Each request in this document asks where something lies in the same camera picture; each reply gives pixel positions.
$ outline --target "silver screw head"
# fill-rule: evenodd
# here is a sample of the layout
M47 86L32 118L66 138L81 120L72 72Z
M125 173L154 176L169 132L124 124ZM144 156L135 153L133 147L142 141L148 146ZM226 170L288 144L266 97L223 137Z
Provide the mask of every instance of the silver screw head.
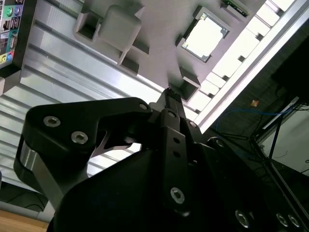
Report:
M288 222L285 220L285 218L284 218L280 213L277 213L276 216L277 216L278 221L279 221L284 227L288 227L288 226L289 226Z
M297 219L296 219L294 216L290 215L290 214L289 214L289 220L290 220L290 221L293 223L293 225L295 225L297 228L300 227L300 224L299 224L299 222L297 221Z
M71 139L76 144L85 144L88 141L88 136L84 132L76 131L72 133Z
M217 145L219 145L220 147L224 147L223 143L220 140L216 140Z
M184 203L184 194L179 188L176 187L171 188L170 195L177 204Z
M235 211L235 216L237 221L244 227L244 228L249 228L250 224L249 224L249 220L247 219L247 217L244 215L243 212L241 212L240 210L236 210Z
M190 122L191 127L196 128L197 125L194 122Z
M147 106L142 103L140 104L140 108L142 108L143 110L147 110Z
M169 116L176 117L176 115L173 112L171 112L171 111L169 111Z
M61 124L59 118L55 116L47 116L43 119L43 121L44 124L48 127L58 127Z

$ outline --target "wooden floor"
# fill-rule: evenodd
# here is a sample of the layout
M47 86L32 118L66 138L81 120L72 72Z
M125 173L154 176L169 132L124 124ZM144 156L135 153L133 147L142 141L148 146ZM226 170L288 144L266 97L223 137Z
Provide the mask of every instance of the wooden floor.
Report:
M46 232L47 223L0 211L0 232Z

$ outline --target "white sticker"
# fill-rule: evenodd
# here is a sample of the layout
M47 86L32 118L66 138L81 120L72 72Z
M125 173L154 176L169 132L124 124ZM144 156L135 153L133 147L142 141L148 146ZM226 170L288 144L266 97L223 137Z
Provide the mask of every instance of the white sticker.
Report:
M9 32L3 33L3 34L1 34L0 39L8 39L8 38L9 38L9 35L10 35Z

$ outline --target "motherboard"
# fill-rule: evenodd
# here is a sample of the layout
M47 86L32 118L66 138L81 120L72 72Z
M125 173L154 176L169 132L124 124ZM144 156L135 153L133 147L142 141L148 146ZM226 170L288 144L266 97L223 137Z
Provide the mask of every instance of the motherboard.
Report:
M11 64L25 0L0 0L0 69Z

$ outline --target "blue cable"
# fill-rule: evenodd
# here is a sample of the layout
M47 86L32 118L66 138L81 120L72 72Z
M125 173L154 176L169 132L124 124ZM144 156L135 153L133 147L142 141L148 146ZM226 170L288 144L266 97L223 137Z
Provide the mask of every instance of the blue cable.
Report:
M218 119L218 122L217 122L217 125L216 125L216 131L219 131L219 123L221 121L221 119L226 116L227 114L231 113L231 112L246 112L246 113L254 113L254 114L261 114L261 115L284 115L284 114L287 114L289 112L293 111L292 108L284 111L284 112L281 112L281 113L265 113L265 112L261 112L261 111L258 111L258 110L245 110L245 109L238 109L238 110L231 110L229 112L226 112L224 115L222 115L219 119Z

